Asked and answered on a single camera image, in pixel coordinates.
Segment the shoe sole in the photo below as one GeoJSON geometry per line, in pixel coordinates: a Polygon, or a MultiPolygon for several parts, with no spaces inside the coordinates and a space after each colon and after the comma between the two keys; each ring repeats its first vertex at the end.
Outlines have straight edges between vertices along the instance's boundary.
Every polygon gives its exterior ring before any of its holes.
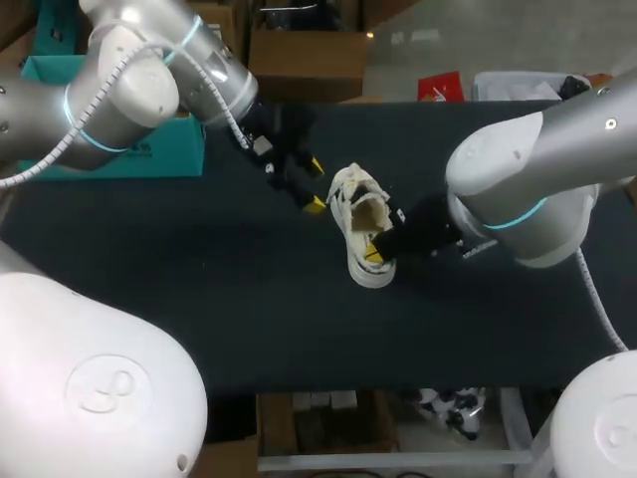
{"type": "Polygon", "coordinates": [[[331,187],[329,188],[329,197],[332,197],[332,200],[329,202],[329,209],[331,210],[331,215],[333,216],[334,221],[336,221],[338,229],[340,229],[342,237],[345,240],[345,247],[347,248],[347,269],[349,269],[349,275],[359,286],[367,289],[382,289],[393,281],[394,276],[396,275],[396,266],[394,265],[394,267],[392,267],[386,274],[371,274],[360,267],[358,261],[356,261],[356,258],[349,249],[349,244],[347,244],[347,236],[345,234],[342,215],[338,210],[338,204],[336,203],[336,198],[334,196],[338,186],[343,183],[341,178],[347,174],[347,170],[348,168],[341,169],[334,176],[331,187]]]}

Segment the blue led ring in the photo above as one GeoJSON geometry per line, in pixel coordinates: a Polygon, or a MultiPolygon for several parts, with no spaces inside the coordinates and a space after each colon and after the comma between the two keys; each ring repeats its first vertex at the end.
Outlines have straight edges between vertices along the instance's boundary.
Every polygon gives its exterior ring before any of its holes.
{"type": "Polygon", "coordinates": [[[510,227],[513,226],[517,226],[518,224],[520,224],[521,222],[526,221],[527,219],[529,219],[531,216],[533,216],[535,213],[537,213],[539,211],[539,209],[544,206],[544,203],[546,202],[546,198],[542,199],[540,202],[538,202],[533,208],[531,208],[529,211],[527,211],[525,214],[523,214],[522,216],[520,216],[518,219],[514,219],[513,221],[509,221],[506,222],[504,224],[498,224],[495,226],[490,226],[488,224],[484,224],[484,226],[487,229],[491,229],[492,231],[501,231],[503,229],[508,229],[510,227]]]}
{"type": "MultiPolygon", "coordinates": [[[[71,125],[74,125],[76,123],[76,121],[73,118],[73,114],[71,113],[71,108],[69,107],[69,86],[68,85],[67,85],[67,87],[64,90],[63,109],[64,109],[64,114],[67,116],[67,120],[69,120],[69,123],[71,125]]],[[[93,146],[95,146],[95,147],[97,147],[99,149],[103,149],[104,151],[107,151],[107,152],[120,153],[120,152],[125,152],[125,151],[128,150],[128,148],[121,149],[121,148],[115,148],[115,147],[108,147],[108,146],[100,143],[96,139],[93,139],[92,137],[90,137],[88,134],[86,134],[84,132],[83,129],[80,129],[80,135],[86,141],[88,141],[90,144],[92,144],[93,146]]]]}
{"type": "MultiPolygon", "coordinates": [[[[195,33],[197,33],[197,30],[202,24],[203,24],[203,20],[201,20],[201,17],[199,15],[197,15],[197,18],[195,19],[195,23],[190,29],[190,31],[188,32],[188,35],[186,35],[180,43],[181,48],[185,48],[185,46],[190,43],[190,40],[192,40],[192,37],[195,36],[195,33]]],[[[170,54],[164,59],[163,63],[165,63],[166,66],[168,66],[172,63],[174,58],[175,58],[175,52],[170,52],[170,54]]]]}

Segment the floor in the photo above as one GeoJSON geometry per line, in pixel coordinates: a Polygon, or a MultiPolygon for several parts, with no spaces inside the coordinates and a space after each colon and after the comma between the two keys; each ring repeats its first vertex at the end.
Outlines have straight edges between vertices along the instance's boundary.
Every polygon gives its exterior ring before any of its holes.
{"type": "Polygon", "coordinates": [[[477,73],[613,73],[637,65],[634,0],[423,0],[374,30],[364,94],[414,101],[417,80],[477,73]]]}

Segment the teal box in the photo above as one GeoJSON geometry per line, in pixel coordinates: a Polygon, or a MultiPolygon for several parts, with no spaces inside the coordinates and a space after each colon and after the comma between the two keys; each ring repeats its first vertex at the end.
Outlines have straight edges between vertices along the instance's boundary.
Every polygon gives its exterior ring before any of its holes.
{"type": "Polygon", "coordinates": [[[32,55],[73,55],[78,40],[78,1],[39,0],[32,55]]]}
{"type": "MultiPolygon", "coordinates": [[[[22,76],[47,84],[65,85],[77,74],[83,60],[82,56],[29,57],[22,76]]],[[[200,176],[204,161],[203,131],[193,116],[173,118],[100,169],[79,172],[53,165],[36,177],[68,180],[200,176]]],[[[21,167],[26,169],[32,164],[22,161],[21,167]]]]}

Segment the shoe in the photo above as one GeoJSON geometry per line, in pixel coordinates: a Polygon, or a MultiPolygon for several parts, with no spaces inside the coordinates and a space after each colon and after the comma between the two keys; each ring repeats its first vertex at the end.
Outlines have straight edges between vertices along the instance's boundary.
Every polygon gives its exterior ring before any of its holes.
{"type": "Polygon", "coordinates": [[[327,197],[347,244],[349,274],[368,289],[385,287],[396,274],[395,261],[385,262],[371,242],[393,227],[388,200],[389,195],[356,163],[336,174],[327,197]]]}

